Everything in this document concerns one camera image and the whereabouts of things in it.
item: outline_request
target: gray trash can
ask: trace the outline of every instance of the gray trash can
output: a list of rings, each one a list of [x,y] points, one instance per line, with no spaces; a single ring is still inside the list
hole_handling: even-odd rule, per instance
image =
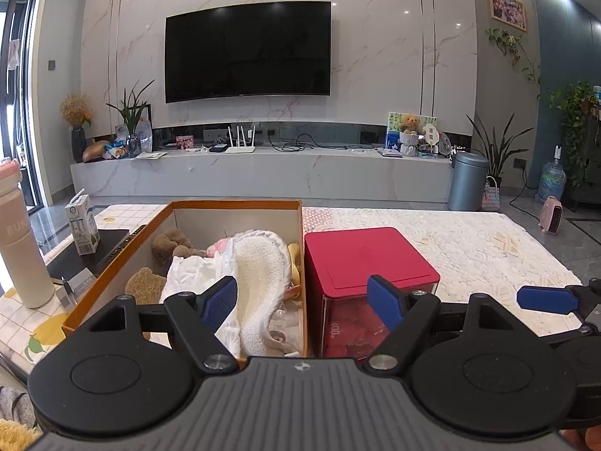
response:
[[[449,210],[477,212],[482,209],[488,160],[479,154],[457,153],[452,157],[453,180]]]

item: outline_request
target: pink space heater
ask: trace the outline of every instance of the pink space heater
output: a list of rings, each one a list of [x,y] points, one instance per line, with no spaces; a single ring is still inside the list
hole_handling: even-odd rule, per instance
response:
[[[548,234],[557,234],[560,228],[561,216],[563,208],[561,202],[555,197],[549,197],[543,205],[543,210],[540,213],[539,226],[543,228],[543,232]]]

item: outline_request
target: glass door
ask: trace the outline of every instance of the glass door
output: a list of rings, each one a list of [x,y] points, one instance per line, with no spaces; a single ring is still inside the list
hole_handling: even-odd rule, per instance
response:
[[[27,51],[34,0],[0,0],[0,145],[21,166],[21,189],[30,213],[41,207],[26,121]]]

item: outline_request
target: blue gripper pad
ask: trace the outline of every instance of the blue gripper pad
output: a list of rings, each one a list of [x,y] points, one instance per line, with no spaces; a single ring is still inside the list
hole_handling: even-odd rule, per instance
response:
[[[207,299],[200,320],[215,333],[236,306],[238,283],[233,277],[223,277],[202,295]]]
[[[390,332],[403,320],[402,296],[396,286],[379,275],[372,275],[367,280],[367,301]]]
[[[524,286],[518,290],[522,309],[568,315],[578,309],[578,298],[564,288]]]

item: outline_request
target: plastic water bottle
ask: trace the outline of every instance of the plastic water bottle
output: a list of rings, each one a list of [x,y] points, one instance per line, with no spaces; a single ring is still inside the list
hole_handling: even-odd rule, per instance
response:
[[[543,166],[543,172],[540,176],[539,191],[534,200],[543,204],[549,197],[561,199],[563,190],[566,187],[566,173],[560,165],[561,147],[555,147],[555,160]]]
[[[0,255],[25,307],[36,309],[52,298],[54,285],[31,231],[19,164],[0,160]]]

